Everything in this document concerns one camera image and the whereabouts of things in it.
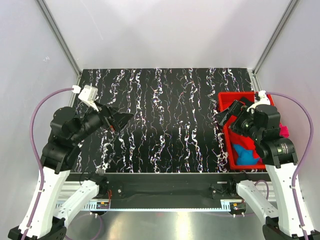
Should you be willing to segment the red t shirt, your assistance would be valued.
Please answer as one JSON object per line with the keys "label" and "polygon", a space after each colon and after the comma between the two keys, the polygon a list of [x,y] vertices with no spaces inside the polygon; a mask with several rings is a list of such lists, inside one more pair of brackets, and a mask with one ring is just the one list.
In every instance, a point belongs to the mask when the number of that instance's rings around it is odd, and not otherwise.
{"label": "red t shirt", "polygon": [[233,131],[229,131],[229,139],[232,144],[240,145],[246,150],[256,149],[255,143],[251,138],[239,135],[237,133],[234,133]]}

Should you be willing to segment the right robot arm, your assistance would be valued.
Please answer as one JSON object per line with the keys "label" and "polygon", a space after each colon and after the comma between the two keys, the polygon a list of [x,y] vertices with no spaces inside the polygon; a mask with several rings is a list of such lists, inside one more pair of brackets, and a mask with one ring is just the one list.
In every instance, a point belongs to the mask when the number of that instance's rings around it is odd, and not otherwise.
{"label": "right robot arm", "polygon": [[298,156],[289,138],[280,135],[281,115],[277,108],[262,100],[247,106],[234,100],[214,116],[220,126],[230,118],[229,129],[253,140],[262,159],[275,194],[277,208],[267,200],[251,180],[233,181],[227,185],[228,195],[241,197],[262,224],[266,240],[318,240],[320,233],[312,223],[304,204],[298,179]]}

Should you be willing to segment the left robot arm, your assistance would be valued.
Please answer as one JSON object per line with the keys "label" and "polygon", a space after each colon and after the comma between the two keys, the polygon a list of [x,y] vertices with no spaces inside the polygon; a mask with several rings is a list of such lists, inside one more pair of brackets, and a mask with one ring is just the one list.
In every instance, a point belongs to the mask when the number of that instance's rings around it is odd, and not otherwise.
{"label": "left robot arm", "polygon": [[42,149],[36,190],[22,223],[8,233],[11,240],[62,240],[67,228],[93,198],[108,194],[108,179],[91,173],[60,207],[56,207],[62,187],[81,149],[79,143],[105,128],[120,132],[134,117],[117,107],[97,104],[83,116],[69,106],[58,109],[50,122],[51,132]]}

